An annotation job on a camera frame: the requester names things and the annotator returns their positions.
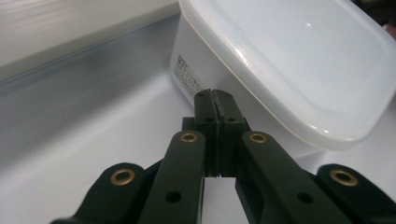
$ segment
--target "white plastic container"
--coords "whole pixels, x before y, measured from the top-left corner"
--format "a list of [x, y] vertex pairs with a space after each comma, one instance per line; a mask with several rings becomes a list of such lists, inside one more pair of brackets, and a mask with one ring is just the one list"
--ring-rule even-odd
[[179, 3], [171, 69], [190, 102], [227, 91], [311, 146], [339, 150], [370, 133], [396, 90], [396, 42], [349, 1]]

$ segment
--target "brass grommet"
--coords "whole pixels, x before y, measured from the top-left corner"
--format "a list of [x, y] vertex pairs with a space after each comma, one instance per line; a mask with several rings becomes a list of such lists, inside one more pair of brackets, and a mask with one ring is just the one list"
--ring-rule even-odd
[[336, 182], [348, 187], [355, 187], [359, 184], [358, 179], [354, 175], [344, 170], [340, 170], [340, 169], [331, 170], [330, 176]]
[[253, 133], [249, 137], [250, 141], [255, 143], [264, 143], [267, 141], [267, 137], [260, 133]]
[[198, 136], [195, 133], [183, 133], [180, 136], [181, 141], [183, 142], [195, 142], [198, 139]]
[[115, 186], [123, 186], [131, 183], [134, 180], [134, 171], [126, 168], [121, 168], [110, 177], [110, 182]]

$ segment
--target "screw hole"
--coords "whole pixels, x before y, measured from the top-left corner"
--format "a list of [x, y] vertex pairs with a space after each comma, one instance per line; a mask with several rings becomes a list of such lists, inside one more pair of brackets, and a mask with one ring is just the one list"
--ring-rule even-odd
[[119, 169], [110, 177], [110, 182], [115, 186], [123, 186], [134, 180], [134, 171], [130, 169]]
[[260, 133], [254, 133], [249, 138], [251, 141], [256, 142], [256, 143], [264, 143], [267, 141], [267, 138]]
[[314, 200], [312, 199], [311, 195], [307, 193], [298, 193], [297, 194], [298, 200], [302, 203], [312, 203]]
[[331, 170], [330, 176], [334, 181], [348, 187], [355, 187], [359, 183], [358, 178], [356, 178], [354, 175], [340, 169]]
[[198, 139], [198, 136], [195, 133], [184, 133], [181, 135], [181, 141], [183, 142], [195, 142]]
[[213, 123], [213, 122], [215, 122], [215, 120], [212, 119], [212, 118], [206, 118], [205, 121], [208, 122], [208, 123]]
[[166, 194], [165, 200], [169, 203], [177, 203], [181, 200], [181, 194], [178, 191], [171, 191]]

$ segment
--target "printed label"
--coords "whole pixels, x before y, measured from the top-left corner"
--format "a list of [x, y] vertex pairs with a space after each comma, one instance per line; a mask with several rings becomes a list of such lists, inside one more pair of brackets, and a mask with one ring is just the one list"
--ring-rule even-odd
[[192, 69], [187, 65], [186, 61], [184, 61], [181, 55], [178, 55], [175, 64], [175, 75], [192, 98], [194, 97], [195, 93], [204, 90], [204, 85], [194, 74]]

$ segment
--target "plastic container lid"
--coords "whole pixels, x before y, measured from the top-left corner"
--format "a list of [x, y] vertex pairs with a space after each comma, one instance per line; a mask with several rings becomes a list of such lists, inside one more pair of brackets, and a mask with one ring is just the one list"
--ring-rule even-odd
[[356, 145], [392, 99], [396, 42], [349, 1], [179, 3], [252, 95], [311, 145]]

